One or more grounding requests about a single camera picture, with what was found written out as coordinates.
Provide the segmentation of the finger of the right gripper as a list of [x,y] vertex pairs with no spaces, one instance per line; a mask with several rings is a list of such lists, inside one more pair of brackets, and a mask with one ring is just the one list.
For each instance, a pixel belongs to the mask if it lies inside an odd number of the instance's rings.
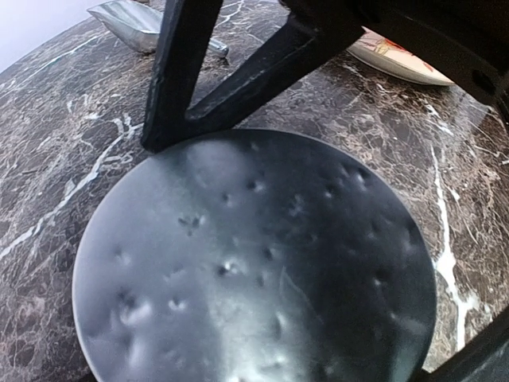
[[168,1],[141,144],[153,153],[231,129],[363,35],[351,1],[288,1],[286,23],[195,106],[192,95],[223,3]]

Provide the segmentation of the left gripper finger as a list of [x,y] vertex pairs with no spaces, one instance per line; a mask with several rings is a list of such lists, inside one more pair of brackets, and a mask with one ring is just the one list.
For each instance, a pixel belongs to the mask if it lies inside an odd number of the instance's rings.
[[508,322],[492,322],[421,381],[508,381]]

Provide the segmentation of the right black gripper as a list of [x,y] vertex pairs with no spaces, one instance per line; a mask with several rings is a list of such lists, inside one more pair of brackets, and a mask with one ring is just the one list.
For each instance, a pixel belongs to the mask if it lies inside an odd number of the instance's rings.
[[506,1],[285,1],[323,29],[361,25],[422,58],[508,117]]

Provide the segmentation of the metal scoop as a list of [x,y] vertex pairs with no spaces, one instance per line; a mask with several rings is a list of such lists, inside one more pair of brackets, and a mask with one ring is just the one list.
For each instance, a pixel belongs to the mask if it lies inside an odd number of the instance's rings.
[[211,18],[206,20],[207,30],[192,34],[192,17],[204,14],[198,1],[170,1],[163,12],[136,1],[108,1],[87,11],[138,53],[159,49],[162,56],[185,62],[198,62],[207,51],[220,58],[229,53],[226,44],[211,37]]

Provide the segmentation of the grey round plastic lid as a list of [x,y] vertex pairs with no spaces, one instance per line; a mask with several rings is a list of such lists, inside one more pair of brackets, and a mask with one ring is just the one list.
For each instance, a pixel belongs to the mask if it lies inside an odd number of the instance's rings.
[[375,173],[314,138],[235,130],[111,189],[72,307],[99,381],[408,381],[437,290],[416,222]]

